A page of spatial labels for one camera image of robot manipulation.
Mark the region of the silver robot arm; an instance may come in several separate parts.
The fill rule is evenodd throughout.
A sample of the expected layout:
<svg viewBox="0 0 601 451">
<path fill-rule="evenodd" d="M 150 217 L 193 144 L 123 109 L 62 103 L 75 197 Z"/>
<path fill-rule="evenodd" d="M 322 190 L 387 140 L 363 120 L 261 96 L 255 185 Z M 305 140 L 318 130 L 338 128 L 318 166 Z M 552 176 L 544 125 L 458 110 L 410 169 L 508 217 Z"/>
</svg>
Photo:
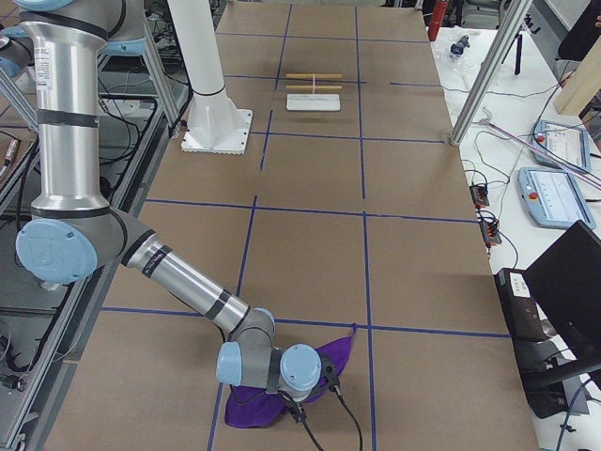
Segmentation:
<svg viewBox="0 0 601 451">
<path fill-rule="evenodd" d="M 178 256 L 157 233 L 100 192 L 98 55 L 110 42 L 144 39 L 139 1 L 22 1 L 34 45 L 41 193 L 16 238 L 37 278 L 69 284 L 119 260 L 162 285 L 229 334 L 216 374 L 232 386 L 287 401 L 320 394 L 331 365 L 312 347 L 273 344 L 272 315 L 252 308 Z"/>
</svg>

